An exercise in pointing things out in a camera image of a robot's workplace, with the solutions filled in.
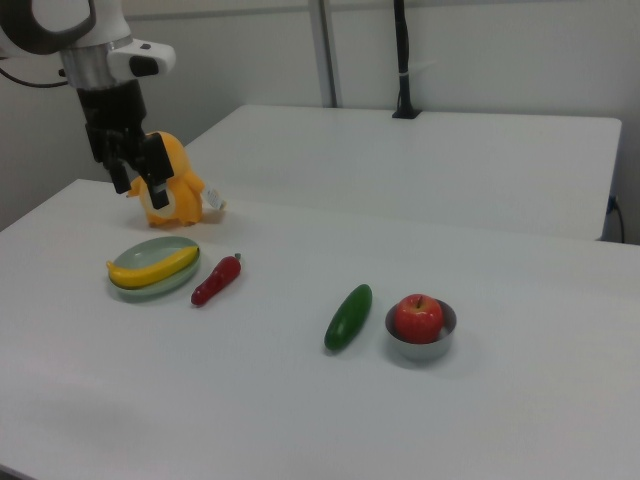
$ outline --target yellow toy duck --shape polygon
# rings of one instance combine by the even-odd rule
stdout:
[[[170,220],[178,220],[183,226],[193,225],[202,219],[202,198],[204,182],[191,170],[187,152],[180,141],[165,132],[158,132],[167,150],[173,177],[167,180],[169,204],[159,210],[153,208],[147,184],[142,177],[131,182],[128,197],[140,197],[140,203],[147,215],[149,225],[157,226]]]

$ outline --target bowl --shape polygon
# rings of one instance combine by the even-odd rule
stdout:
[[[385,325],[389,332],[390,342],[403,357],[413,361],[424,362],[427,360],[435,360],[449,350],[451,342],[453,341],[453,331],[457,323],[456,312],[445,302],[441,300],[437,300],[437,302],[440,304],[440,308],[442,308],[444,326],[442,330],[440,330],[438,339],[431,343],[410,343],[404,341],[396,333],[395,329],[394,317],[398,305],[394,305],[391,310],[389,310],[389,313],[387,313]]]
[[[197,247],[198,244],[185,237],[160,237],[139,243],[116,258],[113,263],[124,268],[142,268],[183,249],[184,247]],[[141,288],[123,288],[111,282],[113,288],[125,297],[152,297],[162,293],[168,293],[187,282],[198,270],[200,265],[200,252],[196,258],[182,270],[170,277],[152,283]]]

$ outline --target red apple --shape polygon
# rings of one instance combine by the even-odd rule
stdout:
[[[442,308],[435,298],[420,293],[409,295],[398,303],[394,324],[405,342],[435,342],[444,325]]]

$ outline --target black pole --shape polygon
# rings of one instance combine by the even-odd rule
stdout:
[[[393,11],[396,18],[396,44],[398,47],[398,75],[400,78],[400,95],[398,109],[393,118],[414,119],[420,114],[411,105],[409,89],[409,30],[404,17],[404,0],[393,0]]]

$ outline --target toy chili pepper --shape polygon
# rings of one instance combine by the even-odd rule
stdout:
[[[240,275],[240,254],[233,257],[225,257],[213,269],[211,275],[202,282],[191,294],[191,303],[201,307],[207,303],[211,297],[229,285],[238,275]]]

